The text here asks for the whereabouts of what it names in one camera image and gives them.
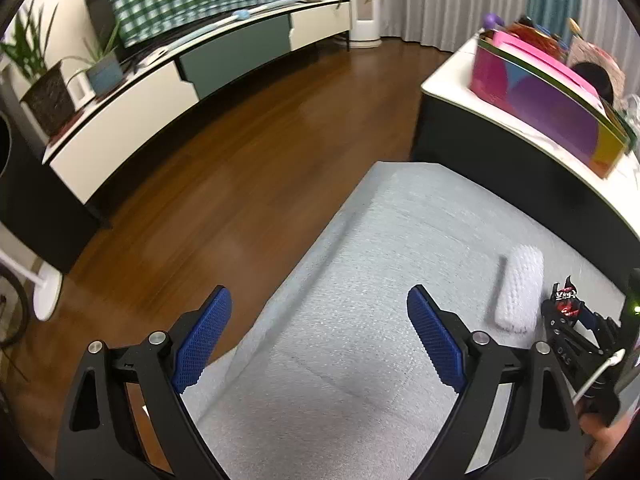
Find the person's right hand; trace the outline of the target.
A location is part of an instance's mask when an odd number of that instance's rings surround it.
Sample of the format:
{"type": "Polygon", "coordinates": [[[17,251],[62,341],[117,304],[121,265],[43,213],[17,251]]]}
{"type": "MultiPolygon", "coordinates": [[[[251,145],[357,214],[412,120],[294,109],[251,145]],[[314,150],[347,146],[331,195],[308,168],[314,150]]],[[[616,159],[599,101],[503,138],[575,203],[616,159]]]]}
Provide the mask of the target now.
{"type": "Polygon", "coordinates": [[[598,468],[610,456],[620,441],[625,437],[629,427],[634,423],[639,411],[625,414],[612,426],[606,426],[602,417],[596,413],[584,413],[578,418],[580,429],[592,439],[585,452],[586,478],[590,479],[598,468]]]}

